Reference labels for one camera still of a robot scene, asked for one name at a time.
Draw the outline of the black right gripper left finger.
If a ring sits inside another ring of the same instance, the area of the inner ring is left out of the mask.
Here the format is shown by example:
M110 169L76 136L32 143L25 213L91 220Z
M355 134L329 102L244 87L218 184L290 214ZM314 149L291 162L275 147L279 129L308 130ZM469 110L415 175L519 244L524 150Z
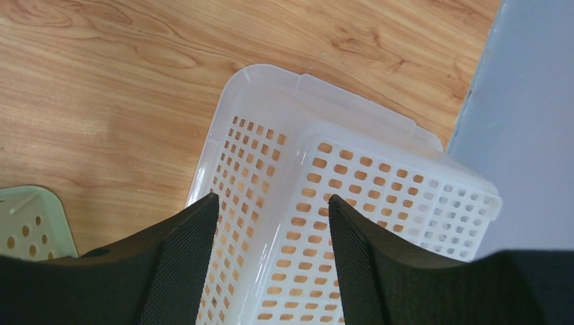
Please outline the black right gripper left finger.
M1 258L2 324L194 324L219 198L78 257Z

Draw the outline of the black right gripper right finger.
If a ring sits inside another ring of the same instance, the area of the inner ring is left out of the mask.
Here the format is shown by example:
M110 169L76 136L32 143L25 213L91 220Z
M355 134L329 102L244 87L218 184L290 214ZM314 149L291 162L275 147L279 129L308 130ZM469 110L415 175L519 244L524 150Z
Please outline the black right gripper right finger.
M506 250L470 263L375 224L340 196L328 219L347 324L572 324L573 253Z

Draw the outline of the green plastic basket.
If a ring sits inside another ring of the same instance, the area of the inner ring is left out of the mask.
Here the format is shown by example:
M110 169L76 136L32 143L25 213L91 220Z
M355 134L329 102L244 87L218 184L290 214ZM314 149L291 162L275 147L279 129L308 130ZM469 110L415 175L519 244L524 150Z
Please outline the green plastic basket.
M27 261L79 256L53 192L40 186L1 189L1 255Z

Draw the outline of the large white plastic basket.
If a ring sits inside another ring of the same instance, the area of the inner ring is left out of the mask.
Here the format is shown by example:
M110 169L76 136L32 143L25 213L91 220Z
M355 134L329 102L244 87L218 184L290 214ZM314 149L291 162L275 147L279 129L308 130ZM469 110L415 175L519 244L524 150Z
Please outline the large white plastic basket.
M412 119L271 64L223 88L187 201L210 193L219 212L197 324L346 324L331 237L343 215L468 262L503 204Z

